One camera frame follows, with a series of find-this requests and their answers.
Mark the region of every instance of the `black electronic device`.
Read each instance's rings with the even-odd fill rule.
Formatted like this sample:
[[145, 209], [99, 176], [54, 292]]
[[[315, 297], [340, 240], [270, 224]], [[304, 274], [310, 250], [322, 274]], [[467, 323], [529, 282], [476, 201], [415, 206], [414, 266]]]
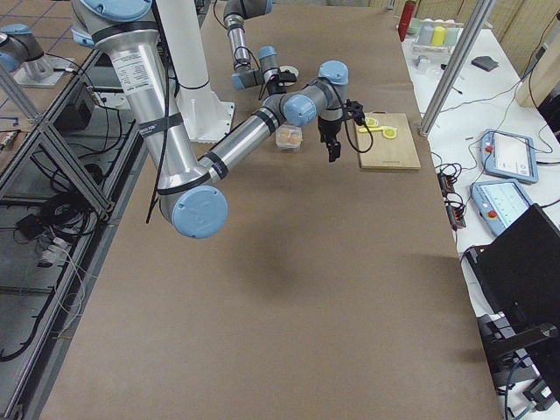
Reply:
[[[560, 231], [537, 204], [490, 245], [466, 257], [488, 303], [504, 313], [515, 334], [528, 337], [543, 326], [560, 327]], [[525, 340], [517, 348], [525, 348], [558, 400], [560, 339], [557, 330], [556, 336], [544, 334], [549, 336]]]

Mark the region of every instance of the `wooden cutting board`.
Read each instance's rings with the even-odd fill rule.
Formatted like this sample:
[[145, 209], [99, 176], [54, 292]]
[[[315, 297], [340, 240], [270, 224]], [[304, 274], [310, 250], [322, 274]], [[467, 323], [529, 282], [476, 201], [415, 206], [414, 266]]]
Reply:
[[[360, 168], [362, 169], [420, 169], [417, 149], [410, 132], [406, 114], [376, 114], [368, 113], [366, 116], [375, 118], [379, 125], [388, 125], [397, 128], [396, 138], [389, 140], [380, 131], [373, 131], [374, 147], [368, 153], [359, 153]], [[354, 125], [358, 146], [365, 150], [371, 144], [368, 133], [360, 133], [359, 126]]]

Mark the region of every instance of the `blue joint cap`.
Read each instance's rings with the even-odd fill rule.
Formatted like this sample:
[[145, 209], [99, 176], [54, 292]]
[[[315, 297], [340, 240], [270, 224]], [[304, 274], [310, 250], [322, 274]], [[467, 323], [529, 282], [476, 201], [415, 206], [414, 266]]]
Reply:
[[6, 35], [29, 35], [32, 30], [26, 24], [7, 24], [5, 27], [0, 28], [0, 32]]
[[283, 116], [286, 120], [297, 127], [303, 127], [313, 121], [317, 116], [317, 107], [307, 96], [294, 94], [283, 105]]
[[0, 66], [3, 67], [3, 69], [8, 72], [15, 72], [16, 70], [19, 69], [19, 63], [16, 59], [14, 59], [11, 55], [8, 54], [2, 54], [0, 52]]
[[218, 232], [228, 218], [228, 202], [217, 188], [199, 185], [185, 192], [175, 203], [171, 222], [190, 238], [204, 239]]
[[234, 85], [235, 90], [243, 90], [245, 88], [242, 78], [238, 73], [233, 73], [231, 75], [231, 84]]
[[152, 0], [80, 0], [97, 16], [115, 22], [132, 22], [150, 11]]
[[271, 55], [276, 55], [277, 50], [275, 50], [274, 46], [264, 46], [259, 50], [259, 60], [264, 59], [265, 57], [270, 57]]
[[318, 69], [318, 77], [325, 77], [333, 85], [344, 86], [348, 84], [348, 67], [342, 61], [327, 61]]
[[86, 48], [95, 48], [95, 43], [88, 34], [82, 31], [77, 31], [74, 28], [70, 29], [72, 31], [73, 42], [81, 46], [85, 46]]

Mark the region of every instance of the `plastic container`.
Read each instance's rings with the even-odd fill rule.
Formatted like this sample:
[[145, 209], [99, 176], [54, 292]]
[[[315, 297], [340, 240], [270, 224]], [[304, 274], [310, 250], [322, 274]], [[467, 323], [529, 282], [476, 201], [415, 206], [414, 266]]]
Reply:
[[302, 139], [302, 131], [295, 125], [281, 125], [276, 130], [276, 146], [283, 151], [298, 151]]

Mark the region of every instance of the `white round object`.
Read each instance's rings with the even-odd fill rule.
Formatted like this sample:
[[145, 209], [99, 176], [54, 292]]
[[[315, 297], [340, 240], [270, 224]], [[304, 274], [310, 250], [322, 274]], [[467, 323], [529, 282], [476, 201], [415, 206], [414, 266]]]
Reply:
[[[280, 66], [280, 71], [285, 72], [288, 70], [290, 73], [295, 74], [296, 77], [299, 76], [299, 70], [297, 70], [294, 66]], [[284, 83], [285, 86], [291, 86], [294, 83]]]

